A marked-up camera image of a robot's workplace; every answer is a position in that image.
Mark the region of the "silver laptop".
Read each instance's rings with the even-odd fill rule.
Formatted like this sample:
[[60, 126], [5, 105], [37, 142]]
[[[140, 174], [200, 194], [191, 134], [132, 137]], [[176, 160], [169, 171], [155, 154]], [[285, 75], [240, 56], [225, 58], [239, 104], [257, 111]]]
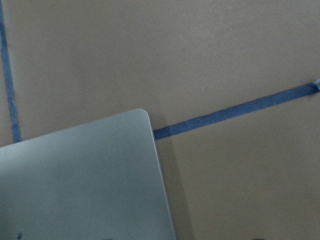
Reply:
[[3, 240], [174, 240], [141, 108], [0, 149]]

